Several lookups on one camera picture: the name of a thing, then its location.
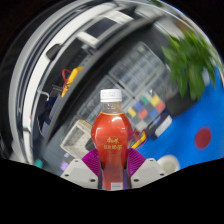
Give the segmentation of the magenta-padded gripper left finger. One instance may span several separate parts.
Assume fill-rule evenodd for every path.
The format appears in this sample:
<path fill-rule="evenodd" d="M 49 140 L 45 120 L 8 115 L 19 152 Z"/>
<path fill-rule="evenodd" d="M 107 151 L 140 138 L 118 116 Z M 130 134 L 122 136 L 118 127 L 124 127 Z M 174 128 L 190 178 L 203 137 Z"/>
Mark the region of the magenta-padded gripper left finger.
<path fill-rule="evenodd" d="M 61 177 L 84 188 L 100 189 L 102 174 L 97 150 L 93 149 L 82 159 L 73 159 Z"/>

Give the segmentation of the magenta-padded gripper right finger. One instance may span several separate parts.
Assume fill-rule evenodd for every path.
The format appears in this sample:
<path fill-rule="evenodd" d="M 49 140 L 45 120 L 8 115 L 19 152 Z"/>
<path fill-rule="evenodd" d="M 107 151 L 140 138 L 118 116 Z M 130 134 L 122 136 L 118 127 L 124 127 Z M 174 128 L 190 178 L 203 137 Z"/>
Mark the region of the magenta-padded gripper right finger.
<path fill-rule="evenodd" d="M 126 180 L 128 188 L 140 188 L 166 176 L 154 158 L 146 159 L 135 149 L 128 150 Z"/>

